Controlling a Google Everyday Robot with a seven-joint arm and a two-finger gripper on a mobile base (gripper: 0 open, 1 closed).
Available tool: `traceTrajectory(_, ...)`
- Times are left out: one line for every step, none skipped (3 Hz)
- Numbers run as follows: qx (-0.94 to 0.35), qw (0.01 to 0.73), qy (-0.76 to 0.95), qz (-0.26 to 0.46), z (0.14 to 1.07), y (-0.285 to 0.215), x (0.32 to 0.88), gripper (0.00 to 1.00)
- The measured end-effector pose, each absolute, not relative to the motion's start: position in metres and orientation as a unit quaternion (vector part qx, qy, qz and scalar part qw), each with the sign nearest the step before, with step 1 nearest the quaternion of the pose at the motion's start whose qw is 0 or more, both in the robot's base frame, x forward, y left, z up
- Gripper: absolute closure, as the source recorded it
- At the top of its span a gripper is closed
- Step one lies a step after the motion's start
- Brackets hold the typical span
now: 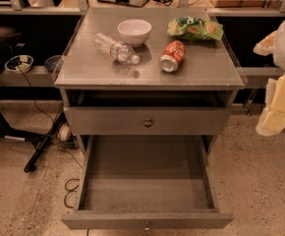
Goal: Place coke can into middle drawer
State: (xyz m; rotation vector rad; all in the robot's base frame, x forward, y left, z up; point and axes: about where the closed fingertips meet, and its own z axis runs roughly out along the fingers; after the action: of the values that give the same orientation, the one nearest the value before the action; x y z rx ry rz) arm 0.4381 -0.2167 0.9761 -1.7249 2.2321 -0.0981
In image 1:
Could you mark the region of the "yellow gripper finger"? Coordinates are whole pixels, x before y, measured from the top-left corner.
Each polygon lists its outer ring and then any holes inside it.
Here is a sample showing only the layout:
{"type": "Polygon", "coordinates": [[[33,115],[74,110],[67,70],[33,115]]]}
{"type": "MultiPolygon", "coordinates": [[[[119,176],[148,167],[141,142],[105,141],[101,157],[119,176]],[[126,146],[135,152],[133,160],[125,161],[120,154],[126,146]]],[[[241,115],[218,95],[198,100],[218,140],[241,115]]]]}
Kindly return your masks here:
{"type": "Polygon", "coordinates": [[[285,129],[285,74],[278,80],[269,78],[266,85],[265,107],[256,132],[262,136],[274,136],[285,129]]]}
{"type": "Polygon", "coordinates": [[[266,36],[263,40],[257,43],[253,49],[253,52],[257,55],[267,56],[274,52],[274,42],[277,31],[273,31],[268,36],[266,36]]]}

